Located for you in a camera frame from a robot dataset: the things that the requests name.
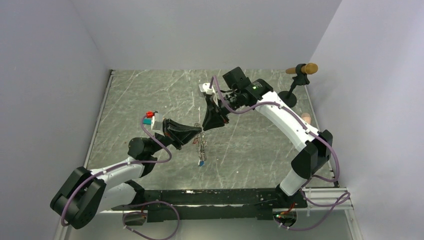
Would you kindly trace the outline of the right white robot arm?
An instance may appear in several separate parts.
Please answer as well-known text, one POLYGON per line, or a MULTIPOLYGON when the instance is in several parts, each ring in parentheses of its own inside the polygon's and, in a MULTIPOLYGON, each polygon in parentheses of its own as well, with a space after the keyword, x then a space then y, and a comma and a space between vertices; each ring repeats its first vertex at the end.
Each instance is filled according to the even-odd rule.
POLYGON ((295 194, 329 160, 333 136, 303 120, 265 80, 251 81, 240 67, 227 72, 223 78, 230 89, 228 94, 221 91, 216 76, 198 86, 206 101, 202 129, 221 128, 229 123, 228 114, 241 115, 251 110, 270 120, 298 151, 290 171, 276 187, 276 203, 288 208, 295 202, 295 194))

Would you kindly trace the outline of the round metal keyring disc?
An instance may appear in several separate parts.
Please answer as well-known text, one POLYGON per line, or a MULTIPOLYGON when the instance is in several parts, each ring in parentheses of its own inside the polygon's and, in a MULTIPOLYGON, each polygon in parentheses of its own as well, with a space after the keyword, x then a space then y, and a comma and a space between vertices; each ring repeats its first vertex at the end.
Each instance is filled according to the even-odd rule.
POLYGON ((198 133, 194 139, 198 139, 199 143, 195 144, 196 148, 197 148, 197 154, 198 154, 198 158, 201 161, 206 161, 207 160, 207 156, 206 156, 206 146, 208 145, 206 139, 205 139, 205 132, 202 130, 200 133, 198 133))

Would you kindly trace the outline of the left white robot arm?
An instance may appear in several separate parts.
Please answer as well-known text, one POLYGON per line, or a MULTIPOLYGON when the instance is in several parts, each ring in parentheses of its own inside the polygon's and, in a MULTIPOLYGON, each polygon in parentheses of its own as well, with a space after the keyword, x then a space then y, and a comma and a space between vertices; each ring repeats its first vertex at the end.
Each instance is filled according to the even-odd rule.
POLYGON ((103 168, 88 170, 81 166, 73 170, 54 195, 50 208, 60 215, 61 223, 81 229, 96 214, 118 206, 139 209, 145 200, 145 189, 136 183, 148 175, 160 161, 154 154, 180 150, 202 132, 200 126, 188 126, 163 119, 158 133, 134 137, 128 143, 128 157, 103 168))

